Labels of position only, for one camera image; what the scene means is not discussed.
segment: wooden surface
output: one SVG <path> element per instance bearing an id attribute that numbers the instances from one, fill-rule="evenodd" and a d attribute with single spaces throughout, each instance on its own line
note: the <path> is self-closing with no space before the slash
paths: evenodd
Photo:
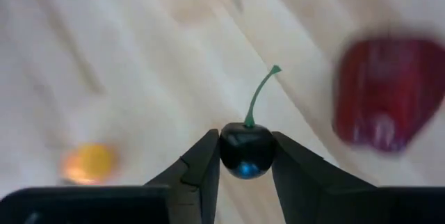
<path id="1" fill-rule="evenodd" d="M 79 143 L 118 147 L 109 184 L 141 184 L 208 129 L 256 121 L 377 185 L 444 185 L 440 112 L 406 153 L 341 144 L 332 75 L 345 41 L 408 25 L 445 30 L 442 0 L 0 0 L 0 194 L 60 183 Z M 284 223 L 270 173 L 222 169 L 216 223 Z"/>

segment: blurry red object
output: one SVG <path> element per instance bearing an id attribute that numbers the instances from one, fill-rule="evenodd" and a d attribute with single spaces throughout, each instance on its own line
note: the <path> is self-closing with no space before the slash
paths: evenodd
<path id="1" fill-rule="evenodd" d="M 416 38 L 363 40 L 345 53 L 338 79 L 337 135 L 347 143 L 397 152 L 442 103 L 445 50 Z"/>

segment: dark cherry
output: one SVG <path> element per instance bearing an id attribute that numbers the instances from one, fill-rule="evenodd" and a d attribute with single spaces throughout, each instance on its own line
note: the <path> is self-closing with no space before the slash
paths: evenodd
<path id="1" fill-rule="evenodd" d="M 259 177 L 272 165 L 277 145 L 276 140 L 267 128 L 255 124 L 253 107 L 264 84 L 272 75 L 280 71 L 278 66 L 273 66 L 269 74 L 259 84 L 250 102 L 244 122 L 229 123 L 221 131 L 221 161 L 237 178 Z"/>
<path id="2" fill-rule="evenodd" d="M 339 67 L 333 127 L 347 143 L 397 152 L 412 141 L 445 94 L 445 50 L 418 38 L 353 44 Z"/>

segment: yellow ball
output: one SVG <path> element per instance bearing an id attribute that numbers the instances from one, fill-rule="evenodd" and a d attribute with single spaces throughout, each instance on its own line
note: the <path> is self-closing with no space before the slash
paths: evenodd
<path id="1" fill-rule="evenodd" d="M 77 184 L 99 184 L 111 176 L 116 163 L 117 157 L 110 147 L 98 143 L 85 144 L 64 160 L 63 174 Z"/>

